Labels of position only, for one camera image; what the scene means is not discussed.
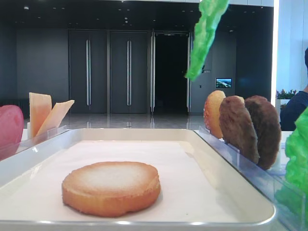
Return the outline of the white paper tray liner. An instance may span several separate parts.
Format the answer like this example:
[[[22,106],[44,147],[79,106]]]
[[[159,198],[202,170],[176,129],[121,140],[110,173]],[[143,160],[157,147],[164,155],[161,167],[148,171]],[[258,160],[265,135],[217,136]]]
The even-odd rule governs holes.
[[[101,221],[81,214],[62,202],[61,184],[74,169],[103,161],[137,161],[157,168],[161,193],[154,205],[118,217],[119,222],[187,221],[243,222],[247,215],[218,187],[208,181],[187,142],[80,141],[59,151],[6,186],[0,202],[2,220]]]

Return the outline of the clear acrylic left rack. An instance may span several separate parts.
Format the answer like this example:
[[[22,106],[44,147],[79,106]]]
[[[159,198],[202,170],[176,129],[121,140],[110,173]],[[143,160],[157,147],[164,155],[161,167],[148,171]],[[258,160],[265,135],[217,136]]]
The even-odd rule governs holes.
[[[35,145],[38,145],[44,141],[47,141],[57,135],[60,135],[69,129],[66,126],[62,126],[59,128],[52,128],[51,130],[48,130],[47,132],[40,134],[34,138],[27,139],[20,141],[17,144],[9,144],[5,147],[1,147],[0,149],[0,160],[7,159],[11,156],[14,156],[15,154],[24,151],[26,149],[32,148]]]

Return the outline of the white rectangular tray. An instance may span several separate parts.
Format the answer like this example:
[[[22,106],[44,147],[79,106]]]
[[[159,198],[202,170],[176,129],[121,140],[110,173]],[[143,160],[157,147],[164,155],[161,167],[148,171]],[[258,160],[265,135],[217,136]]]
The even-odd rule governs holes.
[[[187,142],[185,148],[207,177],[211,185],[236,203],[247,215],[243,222],[187,222],[187,221],[133,221],[119,222],[117,218],[101,221],[41,221],[2,220],[3,231],[269,231],[276,221],[274,204],[234,167],[218,154],[195,131],[187,129],[117,129],[80,128],[68,130],[32,148],[1,161],[0,201],[13,181],[22,184],[22,177],[55,153],[66,150],[80,141],[167,141]]]

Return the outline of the brown meat patty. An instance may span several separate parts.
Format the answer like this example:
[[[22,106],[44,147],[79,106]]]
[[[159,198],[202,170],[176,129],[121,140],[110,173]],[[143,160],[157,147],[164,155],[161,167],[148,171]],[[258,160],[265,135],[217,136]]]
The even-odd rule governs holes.
[[[257,165],[268,170],[276,161],[281,141],[281,126],[275,107],[262,96],[245,99],[256,134],[259,161]]]
[[[219,126],[226,143],[236,147],[240,154],[258,163],[257,134],[243,98],[229,96],[219,107]]]

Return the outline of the brown meat patty rear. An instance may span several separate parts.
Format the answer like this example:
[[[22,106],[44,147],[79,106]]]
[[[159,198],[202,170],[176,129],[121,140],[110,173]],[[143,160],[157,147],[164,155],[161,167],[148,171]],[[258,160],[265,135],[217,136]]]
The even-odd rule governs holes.
[[[257,165],[268,170],[276,161],[281,141],[281,126],[275,107],[262,96],[245,99],[256,134],[259,161]]]

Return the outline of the green lettuce leaf rear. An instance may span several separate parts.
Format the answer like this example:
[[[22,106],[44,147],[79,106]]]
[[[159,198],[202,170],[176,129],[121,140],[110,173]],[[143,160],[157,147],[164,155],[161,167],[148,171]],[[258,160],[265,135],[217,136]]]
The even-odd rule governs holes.
[[[305,215],[308,224],[308,110],[306,109],[295,121],[295,130],[287,137],[285,154],[289,157],[286,165],[285,179],[295,188],[305,194],[303,196],[291,193],[283,186],[276,192],[278,202],[287,206],[296,215]]]

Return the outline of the green lettuce leaf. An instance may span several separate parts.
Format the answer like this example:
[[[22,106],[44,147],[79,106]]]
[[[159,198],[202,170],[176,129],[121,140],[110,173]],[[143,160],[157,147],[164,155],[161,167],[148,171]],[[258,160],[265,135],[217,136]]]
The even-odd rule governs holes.
[[[285,154],[289,157],[286,165],[285,179],[295,188],[305,194],[303,196],[291,193],[283,186],[276,192],[278,202],[287,206],[296,215],[305,215],[308,224],[308,110],[306,109],[295,121],[295,130],[287,137]]]
[[[228,0],[202,0],[199,3],[201,16],[194,27],[193,48],[190,53],[190,67],[185,77],[195,81],[200,75],[207,54],[215,39],[216,29],[229,5]]]

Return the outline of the tall cheese slice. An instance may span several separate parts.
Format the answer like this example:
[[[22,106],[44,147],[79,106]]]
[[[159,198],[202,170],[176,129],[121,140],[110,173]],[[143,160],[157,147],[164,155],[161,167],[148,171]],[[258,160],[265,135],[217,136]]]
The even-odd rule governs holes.
[[[35,137],[52,108],[51,96],[40,93],[29,93],[30,130]]]

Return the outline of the flower planter box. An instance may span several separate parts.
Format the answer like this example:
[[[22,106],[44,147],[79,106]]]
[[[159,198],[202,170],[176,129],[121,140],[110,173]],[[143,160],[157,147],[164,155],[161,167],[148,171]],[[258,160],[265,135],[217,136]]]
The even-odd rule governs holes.
[[[276,109],[278,113],[281,112],[287,105],[287,103],[297,94],[297,90],[289,90],[285,91],[282,89],[281,91],[276,91]]]

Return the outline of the person in dark shirt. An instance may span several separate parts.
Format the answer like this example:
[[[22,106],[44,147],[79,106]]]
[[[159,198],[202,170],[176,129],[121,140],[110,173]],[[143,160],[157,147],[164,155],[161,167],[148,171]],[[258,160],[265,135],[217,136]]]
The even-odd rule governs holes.
[[[282,131],[294,131],[295,121],[308,106],[308,87],[299,91],[280,113]]]

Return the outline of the green lettuce leaf front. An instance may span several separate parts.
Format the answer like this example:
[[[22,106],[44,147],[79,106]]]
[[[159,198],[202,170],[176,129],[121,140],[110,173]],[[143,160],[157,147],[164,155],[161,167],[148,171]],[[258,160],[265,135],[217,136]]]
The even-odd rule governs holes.
[[[193,48],[190,53],[190,67],[185,77],[195,81],[200,75],[207,54],[215,39],[216,29],[229,5],[228,0],[202,0],[199,3],[201,16],[194,27]]]

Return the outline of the brown meat patty front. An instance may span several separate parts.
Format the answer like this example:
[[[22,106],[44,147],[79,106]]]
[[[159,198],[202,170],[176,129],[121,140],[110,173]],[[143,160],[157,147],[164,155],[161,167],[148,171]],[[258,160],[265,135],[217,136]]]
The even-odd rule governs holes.
[[[240,154],[258,163],[257,134],[243,98],[229,96],[219,107],[219,126],[226,143],[236,147]]]

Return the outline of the small wall screen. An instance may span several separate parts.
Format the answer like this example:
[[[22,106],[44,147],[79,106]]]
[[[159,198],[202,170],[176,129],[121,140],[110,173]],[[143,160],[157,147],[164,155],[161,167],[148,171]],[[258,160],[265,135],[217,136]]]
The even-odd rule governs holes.
[[[232,79],[231,78],[216,78],[216,88],[231,88]]]

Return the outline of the leaning cheese slice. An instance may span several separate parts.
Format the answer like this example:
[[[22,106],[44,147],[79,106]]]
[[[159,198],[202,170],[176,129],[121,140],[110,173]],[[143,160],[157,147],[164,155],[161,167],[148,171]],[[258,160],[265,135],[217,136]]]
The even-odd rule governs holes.
[[[41,135],[48,130],[53,128],[58,128],[61,124],[63,118],[74,104],[74,100],[69,100],[62,103],[56,103],[55,106],[52,108],[50,113],[48,114],[47,118],[41,125],[40,129],[38,130],[36,136]]]

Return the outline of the red tomato slice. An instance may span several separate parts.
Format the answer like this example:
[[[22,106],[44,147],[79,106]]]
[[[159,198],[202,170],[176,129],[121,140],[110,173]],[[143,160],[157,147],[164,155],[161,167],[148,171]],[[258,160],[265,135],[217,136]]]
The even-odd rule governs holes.
[[[24,129],[24,117],[16,105],[0,108],[0,160],[14,155],[19,147]]]

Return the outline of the upright bread slice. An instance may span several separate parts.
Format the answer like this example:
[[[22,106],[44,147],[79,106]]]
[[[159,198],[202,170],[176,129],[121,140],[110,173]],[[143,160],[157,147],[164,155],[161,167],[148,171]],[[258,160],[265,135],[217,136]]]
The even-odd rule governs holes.
[[[219,108],[225,97],[223,91],[216,90],[208,95],[204,105],[205,126],[218,139],[223,137],[219,126]]]

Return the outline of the clear acrylic right rack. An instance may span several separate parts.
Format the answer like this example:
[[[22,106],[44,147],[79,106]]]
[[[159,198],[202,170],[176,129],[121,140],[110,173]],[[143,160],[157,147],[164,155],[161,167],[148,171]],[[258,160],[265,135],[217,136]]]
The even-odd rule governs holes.
[[[195,132],[274,203],[278,210],[278,220],[288,231],[308,229],[308,196],[284,179],[283,167],[262,170],[243,157],[238,149],[211,135],[206,128],[200,127]]]

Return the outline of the round bread slice on tray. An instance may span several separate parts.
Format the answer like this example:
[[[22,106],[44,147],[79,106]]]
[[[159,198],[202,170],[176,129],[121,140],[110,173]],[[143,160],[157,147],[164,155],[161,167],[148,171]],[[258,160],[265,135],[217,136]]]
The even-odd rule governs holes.
[[[98,162],[73,170],[62,182],[62,201],[78,212],[115,218],[156,202],[158,170],[141,162]]]

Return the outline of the clear acrylic rack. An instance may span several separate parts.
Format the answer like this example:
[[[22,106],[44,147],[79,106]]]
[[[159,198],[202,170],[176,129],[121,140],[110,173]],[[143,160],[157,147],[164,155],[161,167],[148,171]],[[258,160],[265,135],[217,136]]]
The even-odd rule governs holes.
[[[288,231],[308,229],[308,196],[284,179],[283,167],[262,170],[243,157],[238,149],[211,135],[206,128],[200,127],[195,132],[274,203],[278,210],[278,220]]]
[[[20,141],[17,144],[9,144],[5,147],[1,147],[0,149],[0,160],[7,159],[11,156],[14,156],[15,154],[24,151],[26,149],[32,148],[35,145],[38,145],[44,141],[47,141],[57,135],[60,135],[69,129],[66,126],[62,126],[59,128],[52,128],[51,130],[48,130],[47,132],[40,134],[34,138],[27,139]]]

